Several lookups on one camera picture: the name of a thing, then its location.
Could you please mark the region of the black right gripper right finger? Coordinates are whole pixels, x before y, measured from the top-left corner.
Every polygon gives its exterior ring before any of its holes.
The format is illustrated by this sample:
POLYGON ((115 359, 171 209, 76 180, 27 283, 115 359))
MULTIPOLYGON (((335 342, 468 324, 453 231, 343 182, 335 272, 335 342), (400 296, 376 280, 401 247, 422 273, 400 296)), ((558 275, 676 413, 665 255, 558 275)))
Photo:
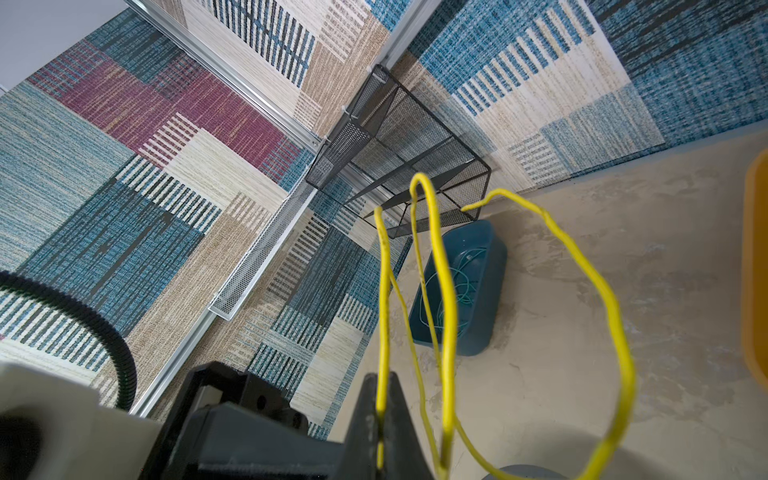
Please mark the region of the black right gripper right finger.
POLYGON ((419 444, 399 378, 395 373, 389 374, 381 440, 384 450, 382 479, 433 479, 419 444))

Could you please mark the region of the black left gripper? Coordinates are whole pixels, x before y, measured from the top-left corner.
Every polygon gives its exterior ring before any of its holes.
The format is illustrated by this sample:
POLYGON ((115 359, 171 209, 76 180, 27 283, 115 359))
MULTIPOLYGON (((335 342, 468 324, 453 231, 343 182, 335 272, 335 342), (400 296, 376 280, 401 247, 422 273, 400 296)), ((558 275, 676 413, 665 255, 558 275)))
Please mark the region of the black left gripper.
POLYGON ((357 479, 337 442, 258 376, 220 362, 186 376, 140 473, 142 479, 357 479))

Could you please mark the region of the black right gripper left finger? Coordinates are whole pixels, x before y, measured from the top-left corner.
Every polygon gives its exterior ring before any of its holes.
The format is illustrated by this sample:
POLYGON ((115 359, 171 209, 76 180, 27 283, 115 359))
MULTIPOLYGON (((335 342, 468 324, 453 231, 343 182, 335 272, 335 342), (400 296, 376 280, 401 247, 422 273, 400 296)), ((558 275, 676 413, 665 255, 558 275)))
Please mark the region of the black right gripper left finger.
POLYGON ((379 422, 375 409, 377 375, 364 377, 341 456, 342 479, 376 479, 379 422))

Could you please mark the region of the yellow plastic bin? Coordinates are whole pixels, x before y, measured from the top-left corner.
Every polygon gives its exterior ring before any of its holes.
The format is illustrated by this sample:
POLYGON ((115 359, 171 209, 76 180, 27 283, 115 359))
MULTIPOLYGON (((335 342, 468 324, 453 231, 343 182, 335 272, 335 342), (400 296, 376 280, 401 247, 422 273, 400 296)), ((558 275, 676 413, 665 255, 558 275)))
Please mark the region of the yellow plastic bin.
POLYGON ((767 149, 745 177, 741 257, 742 351, 752 377, 767 390, 767 149))

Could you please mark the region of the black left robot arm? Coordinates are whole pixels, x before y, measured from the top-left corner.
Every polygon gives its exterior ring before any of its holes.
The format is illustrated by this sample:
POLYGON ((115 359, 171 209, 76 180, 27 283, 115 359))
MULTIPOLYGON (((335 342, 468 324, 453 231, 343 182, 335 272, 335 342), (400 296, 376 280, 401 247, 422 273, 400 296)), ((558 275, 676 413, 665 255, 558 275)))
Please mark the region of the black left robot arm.
POLYGON ((280 391, 220 362, 194 368, 164 422, 130 413, 137 374, 100 314, 52 287, 3 272, 4 291, 53 309, 105 348, 118 374, 113 407, 95 390, 16 363, 1 366, 5 479, 329 479, 343 447, 310 437, 280 391))

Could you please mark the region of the teal plastic bin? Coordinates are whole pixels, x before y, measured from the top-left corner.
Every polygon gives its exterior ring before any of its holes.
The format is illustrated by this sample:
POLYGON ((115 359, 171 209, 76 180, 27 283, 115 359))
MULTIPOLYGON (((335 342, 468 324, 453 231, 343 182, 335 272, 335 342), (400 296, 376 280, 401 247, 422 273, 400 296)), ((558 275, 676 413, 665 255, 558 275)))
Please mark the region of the teal plastic bin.
MULTIPOLYGON (((508 250, 488 220, 454 228, 443 235, 458 307, 459 356, 475 356, 489 345, 500 303, 508 250)), ((440 296, 434 261, 424 269, 426 310, 418 290, 409 313, 409 325, 416 344, 430 347, 428 318, 434 320, 436 338, 442 340, 445 305, 440 296)))

